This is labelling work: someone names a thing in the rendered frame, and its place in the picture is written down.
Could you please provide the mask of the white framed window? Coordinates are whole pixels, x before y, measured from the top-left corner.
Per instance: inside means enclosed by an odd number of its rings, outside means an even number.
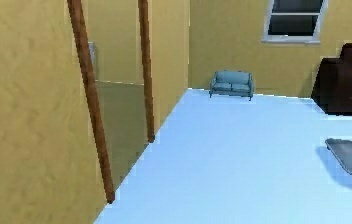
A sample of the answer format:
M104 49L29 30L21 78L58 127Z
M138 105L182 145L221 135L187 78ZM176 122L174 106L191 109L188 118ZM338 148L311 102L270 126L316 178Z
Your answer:
M262 41L318 44L328 0L268 0Z

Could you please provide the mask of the dark brown sofa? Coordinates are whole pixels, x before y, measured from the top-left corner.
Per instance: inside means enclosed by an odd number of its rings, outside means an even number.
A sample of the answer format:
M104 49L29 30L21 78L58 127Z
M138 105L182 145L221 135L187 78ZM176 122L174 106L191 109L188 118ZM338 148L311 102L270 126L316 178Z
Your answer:
M338 58L321 60L311 98L326 114L352 115L352 43Z

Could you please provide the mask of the small teal sofa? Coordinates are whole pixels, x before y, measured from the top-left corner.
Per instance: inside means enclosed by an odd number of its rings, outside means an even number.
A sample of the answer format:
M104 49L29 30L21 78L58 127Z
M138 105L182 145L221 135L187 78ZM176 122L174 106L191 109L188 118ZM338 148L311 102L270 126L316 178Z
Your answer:
M216 71L209 84L209 96L224 94L248 97L252 100L254 91L252 74L244 71Z

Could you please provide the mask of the brown wooden door frame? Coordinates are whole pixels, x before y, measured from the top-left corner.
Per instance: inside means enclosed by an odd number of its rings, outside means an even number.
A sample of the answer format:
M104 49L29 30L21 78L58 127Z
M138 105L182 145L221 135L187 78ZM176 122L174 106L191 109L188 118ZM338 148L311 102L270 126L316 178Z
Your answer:
M140 25L141 61L144 79L144 103L147 125L147 140L153 143L155 140L154 130L154 107L151 76L150 36L149 36L149 4L148 0L137 0ZM89 110L93 136L96 144L99 166L101 170L105 198L108 204L115 200L115 190L112 180L112 170L107 152L105 132L102 123L96 80L88 44L86 23L83 14L81 0L67 0L68 11L71 19L73 36L75 40L82 81L85 90L87 106Z

